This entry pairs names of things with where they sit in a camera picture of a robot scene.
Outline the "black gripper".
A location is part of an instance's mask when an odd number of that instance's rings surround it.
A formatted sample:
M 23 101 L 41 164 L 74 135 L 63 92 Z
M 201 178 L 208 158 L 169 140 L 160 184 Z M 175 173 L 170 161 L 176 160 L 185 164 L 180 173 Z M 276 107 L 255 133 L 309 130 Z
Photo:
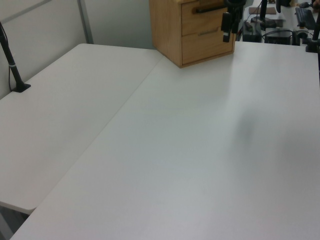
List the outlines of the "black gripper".
M 231 33 L 236 34 L 238 32 L 239 20 L 243 17 L 243 9 L 247 1 L 224 0 L 223 2 L 227 7 L 227 12 L 224 12 L 222 15 L 221 30 L 223 31 L 223 42 L 228 43 L 230 41 L 230 25 Z

